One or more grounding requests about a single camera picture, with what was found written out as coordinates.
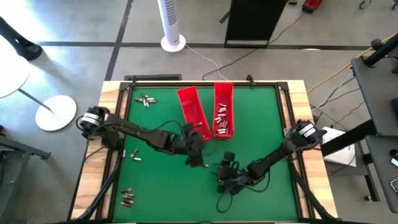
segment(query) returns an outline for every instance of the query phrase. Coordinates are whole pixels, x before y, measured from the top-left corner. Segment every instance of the white paper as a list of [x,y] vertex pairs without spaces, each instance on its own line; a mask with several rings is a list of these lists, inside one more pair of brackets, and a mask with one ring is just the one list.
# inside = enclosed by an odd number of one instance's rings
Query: white paper
[[[344,131],[339,131],[333,128],[324,127],[323,130],[327,131],[327,133],[323,136],[323,143],[326,143],[338,136],[344,134]],[[353,160],[355,156],[355,146],[354,144],[345,147],[333,154],[325,156],[323,159],[328,162],[336,162],[339,164],[349,165],[356,167],[356,159]]]

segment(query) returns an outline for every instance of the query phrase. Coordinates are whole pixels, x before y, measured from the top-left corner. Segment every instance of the wooden table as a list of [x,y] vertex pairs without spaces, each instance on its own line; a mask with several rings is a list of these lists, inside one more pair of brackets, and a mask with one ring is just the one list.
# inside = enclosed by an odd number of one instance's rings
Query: wooden table
[[[153,81],[137,81],[137,83],[150,83]],[[248,82],[248,81],[231,81],[231,82]],[[273,81],[256,81],[256,82],[277,82]],[[296,120],[299,119],[309,119],[312,120],[312,113],[310,109],[310,104],[308,102],[307,92],[305,90],[305,85],[302,80],[281,80],[279,82],[287,82],[289,84],[289,93],[290,99],[292,102],[292,108],[294,112],[294,118]],[[116,109],[116,101],[119,94],[119,86],[121,82],[110,81],[104,82],[101,97],[99,99],[98,106],[104,106],[110,109],[111,113],[115,112]],[[282,98],[282,106],[284,110],[285,121],[287,127],[290,127],[290,118],[289,118],[289,110],[287,107],[287,102],[284,97],[284,92],[280,91]],[[124,116],[124,111],[126,109],[126,98],[123,97],[122,106],[121,106],[121,116]],[[88,146],[88,150],[86,154],[91,154],[93,151],[97,150],[100,147],[99,141],[92,141]],[[81,176],[78,180],[76,192],[74,195],[74,200],[72,202],[71,210],[68,218],[77,218],[79,217],[86,208],[90,205],[90,203],[95,198],[98,193],[101,182],[103,178],[104,171],[104,162],[107,155],[107,151],[103,150],[96,153],[94,156],[90,157],[90,160],[85,162],[82,165]],[[335,203],[333,200],[333,195],[331,192],[328,176],[325,169],[325,163],[323,162],[322,153],[317,150],[305,151],[303,154],[305,170],[307,173],[309,186],[319,200],[319,202],[326,208],[326,210],[337,217],[337,211],[335,207]],[[297,161],[295,161],[296,168],[299,169]],[[303,208],[303,216],[308,216],[307,201],[306,198],[299,188],[300,201]],[[105,218],[108,215],[109,208],[109,198],[110,198],[110,190],[105,196],[105,203],[103,206],[102,217]]]

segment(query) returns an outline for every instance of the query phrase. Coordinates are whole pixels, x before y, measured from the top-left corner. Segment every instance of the red bin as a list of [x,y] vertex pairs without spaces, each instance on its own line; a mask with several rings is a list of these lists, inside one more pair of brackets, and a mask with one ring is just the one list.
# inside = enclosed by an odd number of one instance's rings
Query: red bin
[[210,127],[201,107],[197,88],[191,86],[177,90],[177,95],[180,99],[185,122],[192,123],[193,130],[198,131],[205,141],[209,141],[211,139]]
[[231,139],[234,134],[234,84],[233,83],[214,83],[214,118],[213,118],[213,137],[218,139]]

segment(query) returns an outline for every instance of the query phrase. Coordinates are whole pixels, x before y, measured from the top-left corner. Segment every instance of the red plastic tray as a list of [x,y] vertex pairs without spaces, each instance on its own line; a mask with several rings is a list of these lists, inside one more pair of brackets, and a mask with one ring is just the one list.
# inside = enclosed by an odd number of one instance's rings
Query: red plastic tray
[[[234,134],[234,84],[233,83],[214,83],[214,117],[213,117],[213,137],[218,139],[231,139]],[[218,117],[218,110],[222,108],[220,103],[226,105],[226,111],[222,112],[226,114],[223,119],[227,119],[228,133],[218,134],[217,130],[220,128],[220,123],[216,123],[215,118]]]
[[193,130],[198,131],[205,141],[209,141],[211,139],[210,127],[207,123],[203,108],[201,107],[197,88],[195,86],[191,86],[177,90],[177,95],[180,99],[185,122],[192,123]]

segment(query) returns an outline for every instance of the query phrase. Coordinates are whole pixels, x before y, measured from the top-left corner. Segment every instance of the person's leg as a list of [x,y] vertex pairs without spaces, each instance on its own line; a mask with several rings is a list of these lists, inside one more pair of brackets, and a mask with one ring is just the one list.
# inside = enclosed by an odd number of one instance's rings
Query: person's leg
[[1,16],[0,35],[3,36],[14,47],[16,52],[26,60],[36,59],[43,51],[41,46],[34,44],[21,36]]

